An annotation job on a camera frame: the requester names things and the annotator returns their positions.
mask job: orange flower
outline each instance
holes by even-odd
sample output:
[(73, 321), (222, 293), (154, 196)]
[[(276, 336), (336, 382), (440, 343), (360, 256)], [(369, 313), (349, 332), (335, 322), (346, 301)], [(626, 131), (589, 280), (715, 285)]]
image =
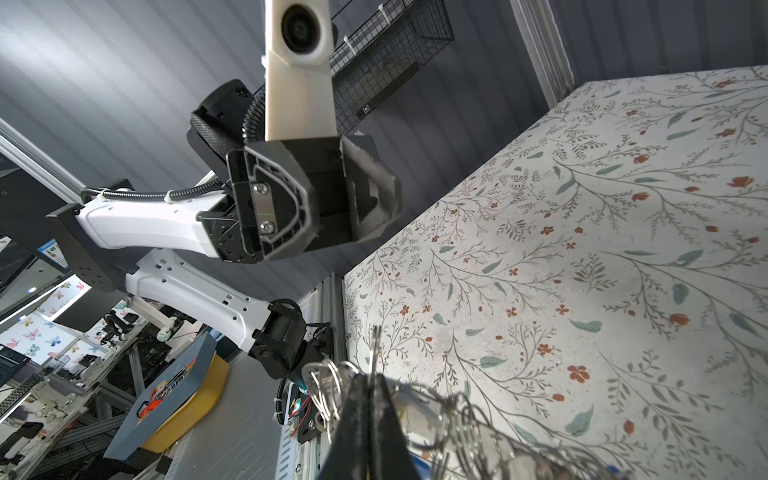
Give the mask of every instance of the orange flower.
[(584, 383), (589, 380), (589, 373), (587, 373), (587, 367), (585, 366), (569, 366), (568, 371), (571, 372), (571, 380), (576, 380), (579, 383)]
[(670, 323), (676, 323), (680, 326), (686, 326), (690, 322), (688, 315), (682, 313), (673, 313), (670, 315)]
[(729, 185), (731, 187), (742, 188), (742, 187), (746, 187), (747, 185), (751, 184), (754, 181), (755, 179), (752, 177), (736, 177), (730, 181)]
[(725, 88), (725, 87), (727, 87), (728, 85), (730, 85), (730, 84), (732, 84), (734, 82), (735, 82), (735, 80), (733, 80), (732, 78), (729, 78), (729, 79), (723, 80), (723, 81), (718, 81), (715, 84), (715, 88)]
[(721, 131), (719, 134), (716, 134), (715, 137), (718, 137), (718, 138), (730, 137), (735, 133), (736, 133), (736, 128), (726, 128), (725, 130)]

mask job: robotic arm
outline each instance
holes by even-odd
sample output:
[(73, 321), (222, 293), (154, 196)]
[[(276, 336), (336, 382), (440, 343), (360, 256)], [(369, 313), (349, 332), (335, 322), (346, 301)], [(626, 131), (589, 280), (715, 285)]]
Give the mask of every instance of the robotic arm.
[(49, 214), (72, 270), (94, 288), (171, 305), (219, 330), (275, 379), (321, 359), (290, 300), (256, 300), (175, 252), (257, 263), (377, 238), (397, 218), (397, 178), (364, 135), (337, 135), (328, 0), (266, 0), (266, 94), (230, 81), (187, 139), (217, 178), (166, 193), (123, 180)]

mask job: gray corrugated wall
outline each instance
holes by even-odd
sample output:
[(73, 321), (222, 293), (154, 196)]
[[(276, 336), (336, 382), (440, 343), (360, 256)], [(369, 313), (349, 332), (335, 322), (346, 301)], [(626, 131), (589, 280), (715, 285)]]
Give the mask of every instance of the gray corrugated wall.
[[(332, 0), (338, 12), (346, 0)], [(359, 27), (380, 0), (336, 17)], [(447, 0), (456, 40), (358, 126), (401, 179), (405, 209), (389, 238), (547, 108), (508, 0)], [(218, 85), (263, 83), (255, 0), (3, 0), (0, 117), (86, 184), (137, 189), (196, 183), (188, 114)], [(252, 296), (298, 297), (378, 246), (345, 245), (255, 266), (182, 253)]]
[(766, 0), (550, 0), (576, 85), (768, 63)]

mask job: white zip tie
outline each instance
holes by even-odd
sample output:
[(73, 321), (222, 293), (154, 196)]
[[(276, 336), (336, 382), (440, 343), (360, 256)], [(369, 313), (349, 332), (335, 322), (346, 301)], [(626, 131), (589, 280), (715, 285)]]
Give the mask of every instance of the white zip tie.
[(346, 43), (346, 46), (349, 47), (349, 50), (352, 50), (352, 55), (357, 55), (357, 50), (352, 46), (352, 43), (349, 41), (349, 37), (344, 35), (344, 43)]
[(384, 12), (384, 4), (383, 3), (379, 4), (379, 12), (381, 12), (382, 15), (384, 15), (384, 19), (386, 20), (386, 24), (387, 25), (391, 25), (392, 24), (392, 20), (389, 20), (389, 15), (387, 15), (386, 12)]

